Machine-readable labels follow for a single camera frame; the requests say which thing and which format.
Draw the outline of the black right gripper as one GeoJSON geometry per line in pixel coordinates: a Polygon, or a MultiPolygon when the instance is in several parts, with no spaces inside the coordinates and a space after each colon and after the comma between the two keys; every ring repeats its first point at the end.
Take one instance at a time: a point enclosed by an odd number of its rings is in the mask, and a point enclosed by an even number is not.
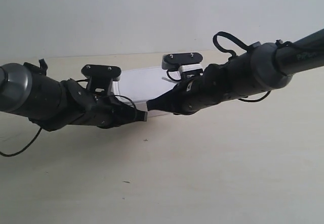
{"type": "Polygon", "coordinates": [[[229,72],[224,66],[183,72],[181,79],[175,89],[148,100],[147,110],[192,115],[229,100],[229,72]]]}

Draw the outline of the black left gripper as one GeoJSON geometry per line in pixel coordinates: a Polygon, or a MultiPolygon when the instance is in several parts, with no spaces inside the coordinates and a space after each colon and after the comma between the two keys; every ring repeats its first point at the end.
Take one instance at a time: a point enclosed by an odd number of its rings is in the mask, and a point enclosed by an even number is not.
{"type": "Polygon", "coordinates": [[[136,104],[125,104],[115,96],[96,96],[73,79],[61,82],[67,92],[68,108],[71,118],[69,125],[113,128],[128,122],[146,122],[147,112],[139,110],[136,104]]]}

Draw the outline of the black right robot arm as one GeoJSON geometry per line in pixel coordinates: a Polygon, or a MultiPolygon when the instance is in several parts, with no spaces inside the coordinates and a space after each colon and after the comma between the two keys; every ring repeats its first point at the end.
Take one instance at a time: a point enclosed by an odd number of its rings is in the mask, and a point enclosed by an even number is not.
{"type": "Polygon", "coordinates": [[[147,101],[147,110],[175,115],[192,115],[201,109],[230,100],[283,88],[294,74],[323,66],[323,30],[296,42],[277,40],[246,45],[237,37],[220,31],[213,36],[214,46],[231,56],[225,64],[210,64],[194,69],[199,53],[169,54],[162,68],[179,71],[181,80],[168,92],[147,101]]]}

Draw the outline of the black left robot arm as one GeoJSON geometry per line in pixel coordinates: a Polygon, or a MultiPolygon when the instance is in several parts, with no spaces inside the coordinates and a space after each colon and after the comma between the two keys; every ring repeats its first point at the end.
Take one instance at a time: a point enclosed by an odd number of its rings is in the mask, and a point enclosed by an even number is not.
{"type": "Polygon", "coordinates": [[[46,131],[67,125],[103,129],[145,122],[147,112],[128,105],[112,91],[119,80],[117,66],[85,65],[87,85],[76,80],[56,81],[47,76],[45,60],[39,66],[8,63],[1,66],[1,111],[26,117],[46,131]]]}

